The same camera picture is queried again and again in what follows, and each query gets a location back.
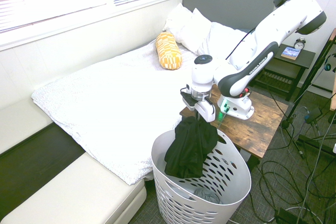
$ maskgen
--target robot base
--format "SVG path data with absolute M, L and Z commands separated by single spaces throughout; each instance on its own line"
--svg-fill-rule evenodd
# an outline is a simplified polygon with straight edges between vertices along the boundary
M 226 113 L 242 120 L 249 119 L 254 113 L 254 107 L 248 96 L 242 98 L 228 98 L 221 95 L 217 104 L 222 113 Z

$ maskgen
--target laundry basket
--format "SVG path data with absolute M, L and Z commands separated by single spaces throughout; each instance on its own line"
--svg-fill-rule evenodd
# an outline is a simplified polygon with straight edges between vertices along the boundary
M 163 219 L 171 224 L 225 224 L 251 189 L 247 165 L 231 140 L 221 131 L 223 140 L 203 164 L 203 177 L 180 179 L 166 175 L 164 156 L 175 140 L 174 130 L 160 135 L 152 148 L 157 201 Z M 193 194 L 207 188 L 216 193 L 221 204 L 211 203 Z

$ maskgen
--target gray carpet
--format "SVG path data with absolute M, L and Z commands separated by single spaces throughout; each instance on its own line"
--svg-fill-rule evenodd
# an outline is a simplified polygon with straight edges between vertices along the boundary
M 252 90 L 271 97 L 267 90 L 257 86 L 254 86 Z M 272 94 L 277 101 L 289 105 L 286 113 L 289 114 L 293 99 L 290 102 L 286 102 L 284 97 L 276 95 L 273 92 Z M 307 137 L 317 136 L 317 130 L 314 130 L 304 121 L 304 116 L 307 115 L 306 108 L 311 111 L 316 107 L 323 107 L 327 102 L 328 99 L 324 97 L 306 92 L 294 113 L 296 115 L 293 121 L 295 129 L 294 135 L 299 133 L 302 128 L 302 135 Z M 323 113 L 329 112 L 329 105 L 330 103 L 325 106 L 322 111 Z M 318 127 L 322 136 L 329 127 L 328 117 L 330 115 L 331 112 L 318 121 Z M 293 134 L 292 131 L 293 127 L 290 126 L 288 132 Z M 336 133 L 336 125 L 332 125 L 329 129 L 328 134 L 333 133 Z M 308 145 L 299 146 L 307 157 L 306 159 L 301 158 L 293 143 L 291 143 L 288 148 L 271 150 L 272 148 L 284 147 L 288 145 L 289 141 L 290 137 L 287 132 L 278 127 L 269 150 L 266 152 L 261 163 L 251 171 L 252 188 L 250 193 L 255 211 L 252 208 L 250 197 L 247 196 L 231 216 L 230 219 L 232 221 L 239 224 L 264 223 L 272 220 L 275 216 L 275 212 L 280 208 L 292 208 L 288 211 L 298 216 L 303 199 L 306 196 L 306 182 L 310 178 L 309 175 L 317 161 L 318 149 Z M 324 144 L 330 147 L 335 143 L 336 140 L 324 140 Z M 267 184 L 260 173 L 261 171 L 265 174 L 264 178 L 266 178 Z M 323 219 L 326 218 L 324 223 L 335 224 L 335 199 L 329 199 L 332 196 L 335 197 L 336 162 L 334 161 L 334 156 L 322 152 L 314 175 L 319 176 L 310 183 L 309 192 L 305 201 L 305 208 L 308 207 L 311 211 L 303 209 L 301 216 L 307 223 L 323 223 Z M 290 184 L 294 186 L 297 185 L 297 189 L 294 189 Z M 154 181 L 146 182 L 146 189 L 148 194 L 147 199 L 129 223 L 165 223 L 157 205 Z

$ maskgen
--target window sill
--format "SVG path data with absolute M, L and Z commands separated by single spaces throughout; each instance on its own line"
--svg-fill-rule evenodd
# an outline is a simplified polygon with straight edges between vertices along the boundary
M 98 6 L 0 33 L 0 51 L 63 33 L 167 0 L 141 0 L 124 6 Z

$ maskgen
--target alarm clock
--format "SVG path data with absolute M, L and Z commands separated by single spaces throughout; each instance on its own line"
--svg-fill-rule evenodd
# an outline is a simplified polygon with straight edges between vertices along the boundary
M 295 43 L 294 43 L 294 48 L 295 49 L 299 49 L 299 50 L 302 50 L 304 48 L 304 44 L 306 43 L 306 40 L 305 38 L 303 37 L 300 37 L 298 38 Z

